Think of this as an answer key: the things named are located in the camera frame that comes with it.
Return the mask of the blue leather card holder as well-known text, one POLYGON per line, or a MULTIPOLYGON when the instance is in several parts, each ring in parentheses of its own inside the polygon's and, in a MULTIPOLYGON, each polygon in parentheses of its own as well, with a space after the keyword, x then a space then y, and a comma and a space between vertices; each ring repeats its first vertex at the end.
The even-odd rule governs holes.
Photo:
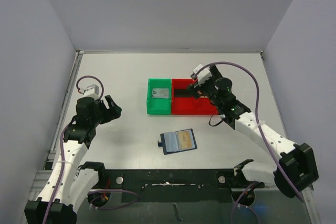
POLYGON ((162 148, 164 155, 196 150, 197 144, 193 129, 184 129, 160 134, 158 147, 162 148))

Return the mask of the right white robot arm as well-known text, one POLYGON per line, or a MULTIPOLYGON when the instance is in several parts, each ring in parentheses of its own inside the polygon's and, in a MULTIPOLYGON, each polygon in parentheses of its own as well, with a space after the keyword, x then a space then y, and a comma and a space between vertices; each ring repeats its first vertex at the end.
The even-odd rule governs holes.
POLYGON ((234 182, 241 187, 251 182, 275 185, 285 196, 302 200, 302 191, 319 178, 314 152, 277 133, 260 120, 260 88, 256 84, 256 105, 252 111, 232 93, 232 81, 222 76, 217 62, 198 65, 187 87, 196 99, 206 97, 217 109, 221 122, 248 137, 274 161, 273 165, 247 159, 234 167, 234 182))

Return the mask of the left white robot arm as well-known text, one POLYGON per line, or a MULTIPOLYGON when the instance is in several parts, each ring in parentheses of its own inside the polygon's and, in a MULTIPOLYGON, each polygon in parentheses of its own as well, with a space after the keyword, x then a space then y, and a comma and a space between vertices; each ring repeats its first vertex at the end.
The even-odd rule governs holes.
POLYGON ((96 128, 121 116, 122 109, 110 95, 104 99, 78 99, 76 114, 60 136, 60 155, 46 185, 24 214, 28 223, 76 223, 77 211, 88 192, 107 184, 104 164, 81 163, 96 128))

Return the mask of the white magnetic stripe card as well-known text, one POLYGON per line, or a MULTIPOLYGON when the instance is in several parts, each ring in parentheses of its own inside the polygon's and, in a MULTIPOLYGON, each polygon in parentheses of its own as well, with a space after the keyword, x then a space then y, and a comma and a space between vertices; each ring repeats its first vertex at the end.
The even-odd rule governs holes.
POLYGON ((151 97, 153 99, 169 99, 170 90, 169 88, 153 88, 151 97))

